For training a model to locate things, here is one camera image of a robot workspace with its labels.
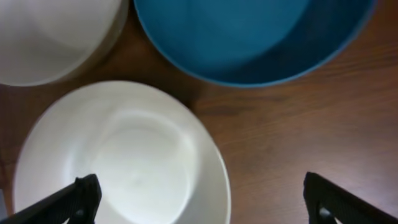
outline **table surface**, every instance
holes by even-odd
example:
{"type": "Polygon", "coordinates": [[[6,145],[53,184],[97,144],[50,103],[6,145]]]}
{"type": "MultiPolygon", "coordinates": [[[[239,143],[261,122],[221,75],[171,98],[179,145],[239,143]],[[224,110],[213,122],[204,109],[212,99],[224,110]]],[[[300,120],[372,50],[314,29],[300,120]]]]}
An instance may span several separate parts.
{"type": "Polygon", "coordinates": [[[186,104],[220,148],[232,193],[231,223],[308,223],[306,171],[318,172],[398,217],[398,1],[375,15],[339,56],[294,81],[255,89],[183,74],[148,41],[131,8],[111,53],[63,83],[0,85],[0,183],[12,212],[18,153],[37,118],[69,91],[101,80],[155,86],[186,104]]]}

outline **white dish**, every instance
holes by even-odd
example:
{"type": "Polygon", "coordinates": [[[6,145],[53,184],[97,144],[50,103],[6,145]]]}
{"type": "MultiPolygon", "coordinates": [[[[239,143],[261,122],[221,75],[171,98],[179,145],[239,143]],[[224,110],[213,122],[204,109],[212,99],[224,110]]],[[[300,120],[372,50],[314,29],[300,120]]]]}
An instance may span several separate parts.
{"type": "Polygon", "coordinates": [[[75,90],[38,120],[14,179],[18,212],[95,173],[97,224],[228,224],[231,196],[211,136],[184,105],[150,86],[75,90]]]}
{"type": "Polygon", "coordinates": [[[34,86],[77,75],[106,55],[129,0],[0,0],[0,83],[34,86]]]}

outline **wooden table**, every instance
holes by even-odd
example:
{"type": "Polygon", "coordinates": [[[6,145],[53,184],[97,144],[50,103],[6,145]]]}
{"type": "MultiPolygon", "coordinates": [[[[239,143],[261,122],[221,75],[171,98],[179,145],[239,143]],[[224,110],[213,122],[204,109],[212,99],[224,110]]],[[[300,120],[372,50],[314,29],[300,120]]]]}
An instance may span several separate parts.
{"type": "Polygon", "coordinates": [[[52,85],[0,86],[0,182],[9,212],[19,150],[44,110],[88,83],[132,80],[185,103],[214,137],[229,172],[232,224],[307,223],[308,170],[398,217],[398,1],[379,1],[358,39],[322,68],[248,90],[184,75],[151,45],[133,12],[92,71],[52,85]]]}

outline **white plate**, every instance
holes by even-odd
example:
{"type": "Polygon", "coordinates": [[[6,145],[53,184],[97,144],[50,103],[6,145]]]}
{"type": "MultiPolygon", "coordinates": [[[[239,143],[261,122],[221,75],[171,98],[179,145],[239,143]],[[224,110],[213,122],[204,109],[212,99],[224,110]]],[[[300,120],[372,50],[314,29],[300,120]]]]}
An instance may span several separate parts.
{"type": "Polygon", "coordinates": [[[97,224],[225,224],[228,175],[201,122],[150,86],[103,82],[54,103],[31,131],[14,180],[18,212],[95,173],[97,224]]]}

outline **bowl rim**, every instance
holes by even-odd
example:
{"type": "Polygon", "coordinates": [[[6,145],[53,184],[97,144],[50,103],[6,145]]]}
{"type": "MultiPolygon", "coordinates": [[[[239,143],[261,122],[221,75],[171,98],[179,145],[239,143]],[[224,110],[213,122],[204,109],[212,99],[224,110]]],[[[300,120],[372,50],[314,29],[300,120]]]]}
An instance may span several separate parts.
{"type": "Polygon", "coordinates": [[[43,85],[47,83],[52,83],[56,80],[61,80],[62,78],[68,76],[69,74],[75,72],[78,70],[80,67],[84,66],[85,62],[87,62],[91,56],[94,55],[94,53],[101,48],[101,46],[104,44],[104,41],[106,40],[107,36],[110,35],[110,32],[112,31],[112,26],[114,26],[114,23],[118,21],[118,19],[121,19],[125,22],[127,15],[125,16],[126,18],[119,18],[120,16],[123,16],[122,13],[122,7],[124,7],[123,3],[127,3],[127,8],[129,5],[128,0],[118,0],[117,2],[113,1],[115,4],[118,6],[114,8],[110,14],[112,15],[110,19],[107,21],[105,25],[105,29],[103,33],[94,41],[94,44],[91,45],[91,47],[87,48],[84,50],[84,52],[81,54],[81,56],[75,60],[73,63],[71,63],[69,66],[66,68],[61,69],[60,72],[58,72],[54,76],[50,76],[44,79],[40,79],[37,81],[32,81],[32,82],[4,82],[3,80],[0,79],[0,83],[4,85],[9,85],[9,86],[38,86],[38,85],[43,85]]]}
{"type": "Polygon", "coordinates": [[[351,32],[347,35],[345,40],[343,40],[340,43],[340,45],[338,46],[338,48],[336,50],[334,50],[331,54],[329,54],[327,57],[325,57],[324,59],[322,59],[320,62],[316,63],[315,65],[307,68],[306,70],[304,70],[298,74],[295,74],[295,75],[292,75],[291,77],[283,78],[280,80],[275,80],[275,81],[271,81],[271,82],[262,82],[262,83],[241,84],[241,83],[236,83],[236,82],[219,81],[215,78],[203,77],[201,75],[198,75],[195,72],[189,71],[188,69],[186,69],[182,65],[180,65],[178,62],[176,62],[168,53],[166,53],[166,51],[164,51],[162,49],[160,44],[155,41],[154,37],[149,32],[141,14],[140,14],[140,10],[138,9],[138,6],[137,6],[137,0],[133,0],[133,1],[134,1],[134,8],[137,12],[138,19],[141,23],[142,28],[144,29],[144,32],[146,33],[146,36],[148,36],[148,39],[152,42],[152,44],[155,46],[155,48],[163,55],[163,57],[165,57],[169,62],[171,62],[171,64],[176,66],[182,72],[184,72],[192,77],[195,77],[197,79],[207,81],[207,82],[217,84],[217,85],[238,87],[238,88],[257,88],[257,87],[278,85],[278,84],[285,83],[285,82],[288,82],[291,80],[295,80],[296,78],[304,76],[304,75],[316,70],[317,68],[321,67],[322,65],[326,64],[331,59],[335,58],[340,52],[342,52],[355,38],[357,38],[357,36],[361,32],[361,30],[366,26],[366,24],[372,17],[372,15],[375,11],[375,8],[376,8],[376,3],[377,3],[377,0],[370,0],[368,8],[366,9],[366,11],[364,11],[362,18],[358,21],[356,27],[353,30],[351,30],[351,32]]]}

